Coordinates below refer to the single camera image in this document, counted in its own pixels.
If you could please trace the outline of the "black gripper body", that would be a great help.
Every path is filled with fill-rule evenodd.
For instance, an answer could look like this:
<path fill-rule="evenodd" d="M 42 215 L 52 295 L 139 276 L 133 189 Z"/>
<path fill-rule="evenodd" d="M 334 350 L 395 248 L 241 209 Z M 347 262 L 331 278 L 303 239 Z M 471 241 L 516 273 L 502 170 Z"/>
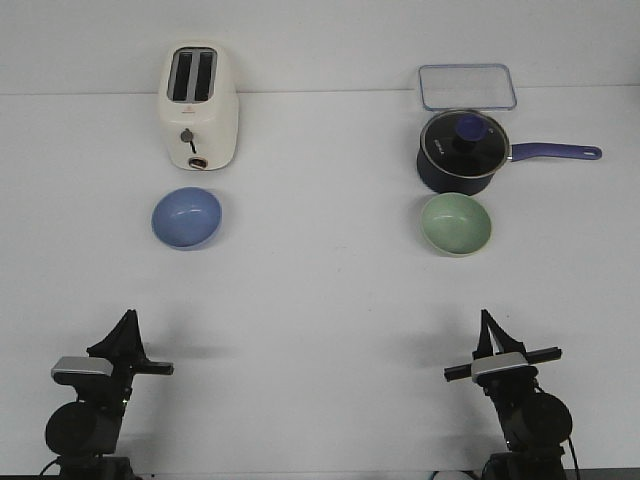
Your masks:
<path fill-rule="evenodd" d="M 155 362 L 145 355 L 104 356 L 113 370 L 105 381 L 104 390 L 107 395 L 131 395 L 133 380 L 136 375 L 170 376 L 174 373 L 171 362 Z"/>
<path fill-rule="evenodd" d="M 527 367 L 530 367 L 539 363 L 559 360 L 562 356 L 562 350 L 558 347 L 551 347 L 551 348 L 526 352 L 524 356 L 526 360 L 529 362 L 529 366 Z M 447 382 L 451 382 L 451 381 L 462 380 L 466 378 L 471 379 L 471 363 L 445 368 L 444 369 L 445 380 Z"/>

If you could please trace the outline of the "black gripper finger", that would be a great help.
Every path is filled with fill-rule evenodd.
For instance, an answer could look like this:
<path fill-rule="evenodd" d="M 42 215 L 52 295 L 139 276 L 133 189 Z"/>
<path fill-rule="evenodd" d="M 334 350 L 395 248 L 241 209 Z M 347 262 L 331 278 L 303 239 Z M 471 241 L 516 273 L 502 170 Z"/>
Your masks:
<path fill-rule="evenodd" d="M 523 342 L 508 335 L 496 322 L 490 312 L 481 310 L 480 334 L 473 358 L 487 358 L 498 354 L 519 353 L 526 354 Z"/>
<path fill-rule="evenodd" d="M 145 358 L 137 312 L 128 309 L 107 336 L 86 351 L 96 358 Z"/>

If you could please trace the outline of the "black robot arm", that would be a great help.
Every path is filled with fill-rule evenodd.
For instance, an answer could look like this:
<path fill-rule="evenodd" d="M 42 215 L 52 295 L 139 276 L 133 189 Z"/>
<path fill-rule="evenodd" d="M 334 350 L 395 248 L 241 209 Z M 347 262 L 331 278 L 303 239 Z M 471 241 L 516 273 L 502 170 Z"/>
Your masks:
<path fill-rule="evenodd" d="M 45 442 L 56 454 L 59 479 L 136 479 L 131 461 L 115 454 L 137 375 L 170 376 L 171 362 L 150 360 L 139 320 L 127 310 L 85 356 L 63 356 L 51 378 L 70 386 L 76 399 L 59 407 L 45 427 Z"/>
<path fill-rule="evenodd" d="M 529 350 L 499 326 L 486 309 L 472 361 L 444 369 L 446 381 L 469 378 L 491 400 L 507 450 L 493 453 L 480 479 L 565 479 L 564 443 L 571 442 L 568 407 L 538 382 L 541 363 L 562 356 L 558 347 Z"/>

